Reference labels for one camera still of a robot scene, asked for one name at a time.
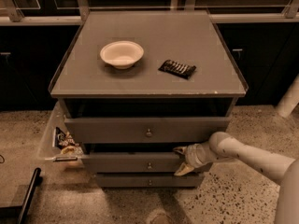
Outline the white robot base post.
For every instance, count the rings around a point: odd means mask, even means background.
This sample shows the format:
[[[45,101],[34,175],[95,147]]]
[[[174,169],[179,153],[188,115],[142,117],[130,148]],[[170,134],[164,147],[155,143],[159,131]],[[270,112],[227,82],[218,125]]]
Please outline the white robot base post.
[[[299,104],[299,75],[295,78],[291,86],[288,88],[286,93],[279,101],[278,105],[276,106],[276,111],[281,117],[287,118],[298,104]]]

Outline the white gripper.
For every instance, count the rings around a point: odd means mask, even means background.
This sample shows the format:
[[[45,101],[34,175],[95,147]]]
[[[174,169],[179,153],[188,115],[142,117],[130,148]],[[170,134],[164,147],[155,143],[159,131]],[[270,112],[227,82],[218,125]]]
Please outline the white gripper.
[[[186,162],[183,162],[175,171],[175,176],[183,176],[200,168],[208,163],[213,162],[214,153],[209,147],[208,142],[203,144],[194,144],[187,147],[174,147],[173,151],[185,155]]]

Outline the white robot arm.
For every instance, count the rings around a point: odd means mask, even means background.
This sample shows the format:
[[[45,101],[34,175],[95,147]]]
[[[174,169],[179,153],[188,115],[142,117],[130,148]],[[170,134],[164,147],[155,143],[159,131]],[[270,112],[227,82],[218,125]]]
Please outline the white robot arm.
[[[225,132],[202,144],[175,147],[185,161],[175,171],[183,176],[213,162],[237,159],[280,185],[274,224],[299,224],[299,160],[245,145]]]

